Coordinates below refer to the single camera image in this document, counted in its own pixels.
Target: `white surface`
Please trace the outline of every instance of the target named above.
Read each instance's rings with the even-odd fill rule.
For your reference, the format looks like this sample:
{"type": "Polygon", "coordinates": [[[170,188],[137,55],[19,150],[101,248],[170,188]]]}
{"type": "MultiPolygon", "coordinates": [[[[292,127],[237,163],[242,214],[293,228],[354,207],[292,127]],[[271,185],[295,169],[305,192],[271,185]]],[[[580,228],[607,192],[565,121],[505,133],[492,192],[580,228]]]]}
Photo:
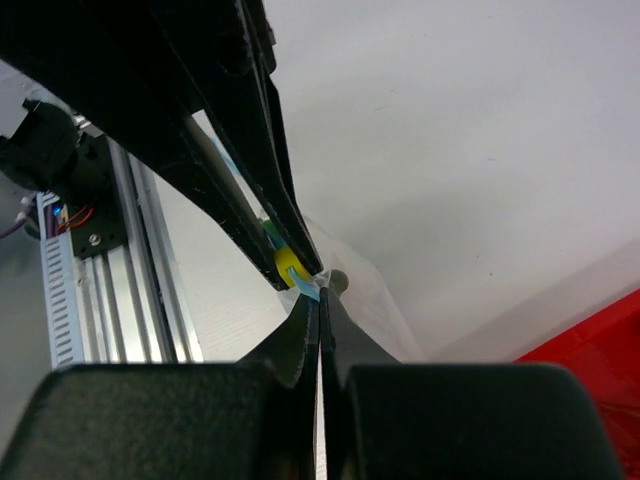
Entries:
{"type": "MultiPolygon", "coordinates": [[[[266,8],[301,208],[379,268],[425,359],[511,358],[636,286],[639,2],[266,8]]],[[[246,262],[162,195],[194,317],[277,316],[259,277],[216,294],[246,262]]]]}

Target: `black plastic part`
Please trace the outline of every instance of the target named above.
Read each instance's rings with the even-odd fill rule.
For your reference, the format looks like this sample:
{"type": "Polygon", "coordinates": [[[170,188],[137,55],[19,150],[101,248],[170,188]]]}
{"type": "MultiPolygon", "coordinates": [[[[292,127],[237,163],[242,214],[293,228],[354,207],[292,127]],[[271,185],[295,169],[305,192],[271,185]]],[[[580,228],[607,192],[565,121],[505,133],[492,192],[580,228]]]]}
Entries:
{"type": "Polygon", "coordinates": [[[28,113],[14,135],[0,136],[0,169],[29,190],[52,191],[76,206],[93,203],[110,178],[90,150],[77,148],[79,135],[69,114],[44,102],[26,100],[23,106],[28,113]]]}
{"type": "Polygon", "coordinates": [[[238,0],[150,4],[243,178],[302,265],[311,274],[320,272],[293,195],[280,102],[255,30],[260,19],[238,0]]]}
{"type": "Polygon", "coordinates": [[[277,389],[259,365],[86,366],[52,373],[0,478],[260,478],[277,389]]]}
{"type": "Polygon", "coordinates": [[[556,367],[357,366],[347,394],[346,469],[361,480],[624,478],[587,393],[556,367]]]}
{"type": "MultiPolygon", "coordinates": [[[[79,156],[90,156],[91,162],[106,171],[110,179],[115,178],[113,163],[109,152],[107,138],[102,135],[93,138],[83,135],[78,145],[79,156]]],[[[78,258],[88,258],[99,255],[127,242],[127,228],[122,214],[122,203],[118,187],[114,181],[109,182],[108,188],[84,211],[82,207],[67,205],[69,218],[79,213],[74,222],[78,222],[93,208],[93,213],[85,224],[71,229],[71,243],[73,255],[78,258]],[[91,242],[92,235],[96,235],[99,242],[91,242]]]]}
{"type": "MultiPolygon", "coordinates": [[[[263,13],[261,6],[256,6],[256,1],[249,2],[251,15],[263,13]]],[[[185,3],[188,7],[203,2],[190,0],[185,3]]],[[[229,6],[238,5],[233,10],[233,16],[226,18],[222,24],[232,26],[235,35],[239,16],[244,15],[241,12],[246,10],[244,3],[232,0],[208,3],[220,4],[220,12],[231,12],[229,6]]],[[[203,26],[203,19],[194,20],[198,21],[185,27],[194,29],[203,26]]],[[[213,29],[213,23],[218,21],[218,13],[207,20],[209,22],[205,21],[204,28],[213,29]]],[[[270,28],[265,18],[254,18],[252,24],[255,29],[247,29],[245,33],[251,37],[252,48],[254,45],[262,48],[263,65],[266,67],[261,75],[268,79],[266,73],[275,66],[275,62],[269,60],[271,54],[265,54],[265,50],[270,49],[267,45],[273,43],[270,28]]],[[[287,287],[274,263],[273,248],[260,223],[219,152],[190,116],[194,104],[193,92],[201,97],[209,79],[195,80],[193,72],[185,68],[180,55],[173,48],[175,39],[168,42],[165,33],[157,26],[143,2],[134,2],[132,5],[106,1],[6,0],[0,16],[0,57],[82,112],[98,128],[205,211],[221,225],[275,288],[285,289],[287,287]],[[65,25],[73,25],[73,28],[65,28],[51,21],[52,18],[64,18],[65,25]]],[[[217,32],[218,36],[224,36],[224,33],[217,32]]],[[[233,52],[239,46],[242,50],[242,42],[238,45],[237,38],[233,38],[223,39],[222,46],[216,43],[211,45],[211,49],[222,48],[226,52],[231,49],[233,52]]],[[[217,57],[206,45],[199,45],[198,51],[204,63],[218,65],[215,61],[217,57]]],[[[234,58],[237,57],[231,55],[223,59],[231,70],[234,68],[231,65],[234,58]]],[[[237,66],[240,71],[247,68],[246,62],[244,66],[242,62],[237,66]]],[[[253,64],[249,67],[251,71],[257,68],[253,64]]],[[[242,84],[243,80],[246,83],[246,78],[248,76],[236,78],[229,75],[228,81],[237,79],[242,84]]],[[[225,89],[222,96],[228,97],[228,108],[233,108],[236,102],[240,103],[240,107],[246,106],[246,99],[237,95],[246,92],[244,88],[225,89]]],[[[251,107],[255,115],[242,116],[241,122],[237,121],[240,116],[221,116],[223,122],[216,128],[220,128],[234,142],[246,138],[242,133],[245,130],[256,132],[257,137],[248,139],[249,143],[255,143],[256,148],[251,151],[256,152],[258,148],[268,146],[265,137],[270,138],[270,127],[265,124],[265,118],[274,107],[266,105],[263,98],[258,98],[257,95],[262,93],[257,90],[249,93],[251,101],[258,102],[251,107]]],[[[238,114],[244,115],[242,112],[243,109],[239,108],[238,114]]],[[[232,147],[231,152],[236,148],[244,148],[235,143],[232,147]]],[[[273,147],[269,147],[267,152],[260,153],[259,158],[272,162],[272,151],[273,147]]],[[[241,164],[245,161],[255,161],[246,156],[234,160],[239,168],[244,168],[241,164]]],[[[265,191],[269,191],[269,197],[273,189],[279,189],[283,182],[269,185],[274,181],[273,172],[280,167],[264,168],[269,175],[255,178],[260,186],[252,185],[252,188],[264,187],[265,191]]],[[[274,221],[283,230],[281,234],[285,240],[291,242],[294,253],[312,273],[320,270],[320,261],[297,212],[295,199],[278,193],[273,202],[269,198],[267,201],[269,203],[265,209],[275,213],[274,221]],[[278,210],[281,204],[286,209],[282,214],[278,210]]]]}
{"type": "MultiPolygon", "coordinates": [[[[320,330],[319,305],[301,295],[291,314],[273,333],[240,360],[240,364],[267,364],[278,382],[291,390],[294,403],[278,407],[295,419],[292,432],[280,440],[282,456],[295,466],[300,480],[315,478],[314,418],[320,330]]],[[[281,421],[282,428],[287,422],[281,421]]]]}
{"type": "Polygon", "coordinates": [[[327,288],[320,291],[320,345],[327,473],[329,479],[337,479],[346,466],[353,436],[348,427],[353,424],[352,412],[344,395],[351,369],[363,364],[397,365],[398,361],[351,320],[336,292],[327,288]]]}

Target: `wire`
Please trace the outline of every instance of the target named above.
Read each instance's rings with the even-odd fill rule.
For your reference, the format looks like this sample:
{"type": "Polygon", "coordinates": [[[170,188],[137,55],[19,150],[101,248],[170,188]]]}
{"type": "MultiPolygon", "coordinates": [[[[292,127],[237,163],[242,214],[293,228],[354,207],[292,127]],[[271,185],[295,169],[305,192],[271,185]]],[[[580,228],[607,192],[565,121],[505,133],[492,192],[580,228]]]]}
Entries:
{"type": "Polygon", "coordinates": [[[67,220],[64,223],[61,223],[60,225],[58,225],[58,232],[61,232],[63,228],[67,228],[69,226],[69,224],[71,222],[73,222],[76,218],[78,218],[80,215],[82,215],[82,212],[84,212],[87,209],[87,205],[85,205],[84,207],[82,207],[78,213],[76,213],[73,217],[71,217],[69,220],[67,220]]]}
{"type": "Polygon", "coordinates": [[[46,229],[46,231],[45,231],[46,237],[45,238],[54,237],[55,233],[56,233],[56,229],[55,229],[55,226],[54,226],[55,218],[53,216],[53,206],[49,205],[47,208],[45,208],[44,214],[45,214],[45,218],[47,220],[46,223],[45,223],[45,229],[46,229]]]}
{"type": "Polygon", "coordinates": [[[0,240],[2,240],[3,238],[7,238],[12,233],[17,232],[22,227],[24,227],[24,224],[27,223],[27,220],[29,219],[29,215],[31,215],[31,211],[33,209],[32,202],[34,198],[35,198],[35,193],[32,193],[30,196],[25,196],[22,199],[23,201],[21,203],[24,205],[24,210],[22,210],[18,214],[15,221],[13,222],[13,225],[11,225],[9,228],[4,230],[3,232],[0,232],[0,240]]]}
{"type": "Polygon", "coordinates": [[[14,222],[13,225],[7,228],[4,232],[0,232],[0,240],[2,240],[3,238],[7,238],[12,233],[15,233],[18,230],[20,230],[24,226],[24,224],[27,223],[27,218],[28,216],[25,215],[24,218],[14,222]]]}
{"type": "Polygon", "coordinates": [[[72,223],[71,225],[69,225],[69,228],[78,228],[84,225],[85,223],[87,223],[89,220],[91,220],[91,217],[93,217],[93,207],[89,209],[89,211],[87,212],[87,214],[84,216],[82,220],[79,220],[76,223],[72,223]]]}

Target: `red object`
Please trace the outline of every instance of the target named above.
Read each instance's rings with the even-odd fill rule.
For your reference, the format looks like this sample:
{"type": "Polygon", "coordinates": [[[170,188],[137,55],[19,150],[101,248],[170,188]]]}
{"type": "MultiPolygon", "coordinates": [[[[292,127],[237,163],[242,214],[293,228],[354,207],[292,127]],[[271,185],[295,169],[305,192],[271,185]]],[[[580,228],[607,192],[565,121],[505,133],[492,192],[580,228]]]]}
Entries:
{"type": "Polygon", "coordinates": [[[627,478],[640,479],[640,290],[518,361],[571,370],[593,397],[627,478]]]}
{"type": "Polygon", "coordinates": [[[91,208],[89,210],[89,212],[84,216],[84,218],[82,220],[79,220],[76,223],[72,223],[69,225],[69,228],[78,228],[81,225],[84,225],[85,223],[87,223],[89,220],[91,220],[91,217],[93,217],[93,208],[91,208]]]}
{"type": "Polygon", "coordinates": [[[87,206],[85,205],[84,207],[82,207],[78,213],[76,213],[73,217],[71,217],[69,220],[67,220],[64,223],[61,223],[60,225],[58,225],[58,232],[62,231],[64,228],[67,228],[67,226],[73,222],[76,218],[78,218],[82,212],[84,212],[87,209],[87,206]]]}

